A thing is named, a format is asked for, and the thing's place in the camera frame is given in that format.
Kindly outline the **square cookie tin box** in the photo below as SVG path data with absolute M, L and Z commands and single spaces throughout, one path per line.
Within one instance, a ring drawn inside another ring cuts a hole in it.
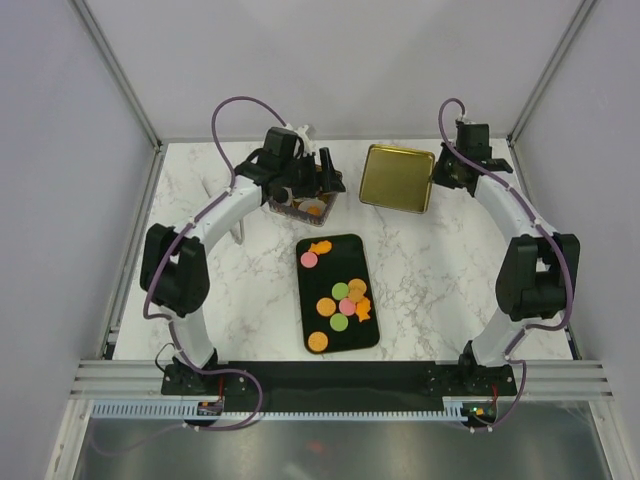
M 270 211 L 312 226 L 323 226 L 341 193 L 323 193 L 319 183 L 320 172 L 316 168 L 313 174 L 292 172 L 277 177 L 267 187 Z M 323 209 L 321 216 L 306 212 L 313 205 Z

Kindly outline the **gold tin lid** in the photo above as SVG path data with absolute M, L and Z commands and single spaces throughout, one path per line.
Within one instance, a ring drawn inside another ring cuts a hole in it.
M 359 200 L 376 207 L 423 214 L 429 206 L 434 166 L 432 152 L 373 144 L 367 152 Z

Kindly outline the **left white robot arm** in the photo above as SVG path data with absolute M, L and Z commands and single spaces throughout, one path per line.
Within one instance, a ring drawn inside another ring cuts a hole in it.
M 210 290 L 208 255 L 245 216 L 279 194 L 313 198 L 345 192 L 328 148 L 313 147 L 305 127 L 272 127 L 261 147 L 231 170 L 231 182 L 185 220 L 152 225 L 144 240 L 140 286 L 143 316 L 163 319 L 178 360 L 187 365 L 184 383 L 197 394 L 213 391 L 216 349 L 207 333 L 203 305 Z

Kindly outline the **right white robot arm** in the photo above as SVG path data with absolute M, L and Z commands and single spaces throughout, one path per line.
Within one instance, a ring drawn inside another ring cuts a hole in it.
M 493 156 L 487 124 L 456 121 L 456 139 L 444 140 L 433 183 L 463 189 L 489 213 L 507 249 L 497 279 L 497 309 L 481 334 L 465 347 L 473 360 L 457 369 L 457 382 L 469 394 L 491 386 L 490 367 L 513 358 L 531 330 L 557 331 L 571 313 L 580 242 L 542 219 L 519 189 L 514 170 Z

